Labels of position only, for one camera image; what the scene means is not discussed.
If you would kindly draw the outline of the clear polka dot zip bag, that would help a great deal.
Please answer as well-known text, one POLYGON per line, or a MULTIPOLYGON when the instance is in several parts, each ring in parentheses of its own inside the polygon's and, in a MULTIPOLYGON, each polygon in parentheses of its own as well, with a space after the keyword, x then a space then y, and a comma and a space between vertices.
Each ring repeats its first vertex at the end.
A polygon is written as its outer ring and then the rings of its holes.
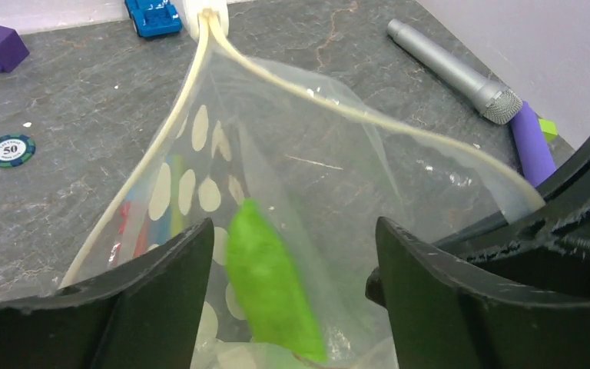
POLYGON ((394 218, 438 241, 496 213, 519 220, 544 201, 492 156, 382 115, 332 78, 242 55, 227 39, 224 2, 185 7, 197 42, 189 72, 61 286, 129 262, 114 259, 124 198, 152 163, 182 155, 179 233, 205 218, 214 226, 193 368, 397 367, 387 314, 364 294, 376 267, 376 220, 394 218), (247 198, 298 267, 323 332, 324 362, 252 337, 226 271, 228 227, 247 198))

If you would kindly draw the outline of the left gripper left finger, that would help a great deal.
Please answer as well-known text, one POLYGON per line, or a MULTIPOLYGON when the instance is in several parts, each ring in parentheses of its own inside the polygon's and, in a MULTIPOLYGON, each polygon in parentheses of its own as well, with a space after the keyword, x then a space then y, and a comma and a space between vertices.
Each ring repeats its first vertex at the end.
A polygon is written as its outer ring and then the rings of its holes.
POLYGON ((121 266, 0 302, 0 368, 188 368, 214 246, 209 218, 121 266))

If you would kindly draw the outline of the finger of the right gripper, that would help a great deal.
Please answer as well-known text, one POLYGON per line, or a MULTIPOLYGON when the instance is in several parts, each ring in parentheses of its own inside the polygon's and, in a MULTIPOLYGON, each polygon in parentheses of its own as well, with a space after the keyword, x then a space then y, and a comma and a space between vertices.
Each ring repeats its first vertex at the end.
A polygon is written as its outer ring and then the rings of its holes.
POLYGON ((539 186, 545 206, 488 216, 435 246, 511 281, 590 299, 590 137, 539 186))

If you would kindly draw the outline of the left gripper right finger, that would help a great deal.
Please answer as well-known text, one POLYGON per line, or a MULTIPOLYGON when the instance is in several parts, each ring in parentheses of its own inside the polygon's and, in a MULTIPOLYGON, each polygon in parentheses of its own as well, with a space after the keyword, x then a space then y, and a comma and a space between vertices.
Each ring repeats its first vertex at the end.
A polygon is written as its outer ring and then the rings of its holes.
POLYGON ((376 221, 401 368, 590 368, 590 299, 503 278, 376 221))

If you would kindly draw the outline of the green toy cucumber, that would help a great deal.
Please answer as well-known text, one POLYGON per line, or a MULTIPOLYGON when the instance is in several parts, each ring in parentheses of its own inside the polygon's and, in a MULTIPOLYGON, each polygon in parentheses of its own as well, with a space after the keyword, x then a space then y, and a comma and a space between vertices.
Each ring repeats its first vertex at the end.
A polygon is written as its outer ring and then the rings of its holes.
POLYGON ((252 198, 228 227, 226 271, 255 342, 309 361, 328 358, 320 322, 287 245, 252 198))

